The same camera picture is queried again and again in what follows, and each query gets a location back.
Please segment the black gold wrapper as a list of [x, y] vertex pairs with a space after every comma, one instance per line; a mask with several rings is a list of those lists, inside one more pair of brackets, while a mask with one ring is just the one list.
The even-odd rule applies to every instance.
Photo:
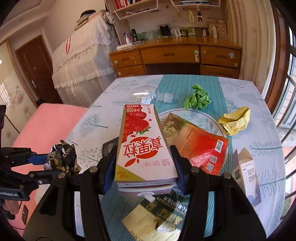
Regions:
[[60, 140], [60, 143], [53, 145], [46, 156], [44, 170], [60, 170], [67, 176], [79, 174], [81, 167], [77, 163], [74, 145], [70, 145], [64, 140]]

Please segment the red snack bag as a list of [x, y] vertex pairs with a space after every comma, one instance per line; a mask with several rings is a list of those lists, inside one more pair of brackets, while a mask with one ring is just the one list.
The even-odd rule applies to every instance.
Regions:
[[209, 133], [173, 113], [167, 115], [162, 126], [168, 145], [175, 145], [192, 166], [219, 175], [228, 152], [227, 138]]

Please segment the red white strawberry milk carton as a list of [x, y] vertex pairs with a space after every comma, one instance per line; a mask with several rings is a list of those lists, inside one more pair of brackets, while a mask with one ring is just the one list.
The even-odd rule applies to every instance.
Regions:
[[177, 170], [156, 108], [126, 104], [116, 156], [116, 187], [125, 196], [170, 193]]

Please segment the small white cardboard box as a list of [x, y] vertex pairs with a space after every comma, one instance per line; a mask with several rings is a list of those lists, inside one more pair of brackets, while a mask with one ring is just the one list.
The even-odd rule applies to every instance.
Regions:
[[246, 148], [233, 154], [232, 176], [242, 189], [250, 204], [255, 207], [261, 202], [259, 182], [253, 157]]

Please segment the yellow paper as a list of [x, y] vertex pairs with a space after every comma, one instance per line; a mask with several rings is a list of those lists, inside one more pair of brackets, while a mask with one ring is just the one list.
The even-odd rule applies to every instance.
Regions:
[[233, 136], [246, 129], [249, 121], [250, 108], [244, 106], [233, 113], [225, 113], [219, 118], [218, 123], [223, 126], [228, 135]]

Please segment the dark green tea packet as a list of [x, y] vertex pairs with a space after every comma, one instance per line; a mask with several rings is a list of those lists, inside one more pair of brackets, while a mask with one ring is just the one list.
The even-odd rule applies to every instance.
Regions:
[[144, 199], [122, 223], [135, 240], [178, 240], [189, 199], [174, 190], [156, 196], [153, 202]]

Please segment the sliding wardrobe door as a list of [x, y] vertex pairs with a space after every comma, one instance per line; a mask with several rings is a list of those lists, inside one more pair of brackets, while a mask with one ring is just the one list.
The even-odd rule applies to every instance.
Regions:
[[11, 147], [37, 110], [21, 83], [7, 40], [1, 43], [1, 105], [6, 106], [1, 145]]

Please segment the green crumpled paper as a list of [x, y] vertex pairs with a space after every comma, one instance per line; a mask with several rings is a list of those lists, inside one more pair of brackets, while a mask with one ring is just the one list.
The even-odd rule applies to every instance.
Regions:
[[194, 92], [184, 101], [185, 109], [205, 109], [211, 103], [209, 94], [198, 84], [192, 86]]

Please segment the clear plastic bottle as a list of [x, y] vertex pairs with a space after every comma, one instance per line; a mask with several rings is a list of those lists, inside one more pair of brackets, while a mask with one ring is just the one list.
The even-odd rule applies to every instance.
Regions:
[[155, 104], [158, 101], [172, 103], [173, 98], [174, 95], [171, 93], [161, 93], [155, 86], [144, 85], [133, 89], [128, 101], [140, 104]]

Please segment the blue white patterned tablecloth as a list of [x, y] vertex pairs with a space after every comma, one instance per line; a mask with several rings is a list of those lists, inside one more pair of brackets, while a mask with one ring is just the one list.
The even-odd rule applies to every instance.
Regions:
[[114, 171], [100, 200], [111, 240], [177, 240], [186, 225], [218, 238], [214, 211], [233, 181], [266, 235], [277, 228], [285, 195], [278, 130], [250, 81], [201, 75], [118, 78], [67, 137], [82, 171], [95, 168], [117, 139]]

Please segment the dark wooden door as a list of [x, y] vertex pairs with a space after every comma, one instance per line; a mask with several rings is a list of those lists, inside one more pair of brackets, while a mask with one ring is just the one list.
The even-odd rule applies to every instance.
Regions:
[[22, 45], [16, 57], [40, 103], [58, 103], [62, 100], [54, 87], [53, 65], [41, 35]]

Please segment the lace covered cabinet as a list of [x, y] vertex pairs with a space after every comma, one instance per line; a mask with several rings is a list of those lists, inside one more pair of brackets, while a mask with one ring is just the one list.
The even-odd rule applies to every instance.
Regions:
[[115, 80], [109, 54], [119, 40], [107, 11], [89, 16], [54, 52], [53, 84], [64, 104], [89, 107]]

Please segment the window security grille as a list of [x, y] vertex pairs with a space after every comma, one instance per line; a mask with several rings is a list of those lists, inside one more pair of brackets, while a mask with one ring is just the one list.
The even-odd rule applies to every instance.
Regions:
[[290, 55], [285, 85], [274, 120], [285, 159], [285, 205], [295, 200], [295, 35], [290, 32]]

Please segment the wooden drawer desk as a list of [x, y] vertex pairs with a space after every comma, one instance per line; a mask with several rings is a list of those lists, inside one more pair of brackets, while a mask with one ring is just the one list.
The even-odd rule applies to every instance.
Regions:
[[242, 48], [210, 37], [168, 37], [109, 54], [117, 77], [185, 74], [237, 79]]

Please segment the black picture frame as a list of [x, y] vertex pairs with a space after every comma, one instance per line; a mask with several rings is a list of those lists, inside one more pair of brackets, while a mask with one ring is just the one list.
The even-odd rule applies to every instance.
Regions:
[[158, 29], [159, 29], [159, 34], [161, 38], [171, 36], [171, 28], [169, 24], [158, 25]]

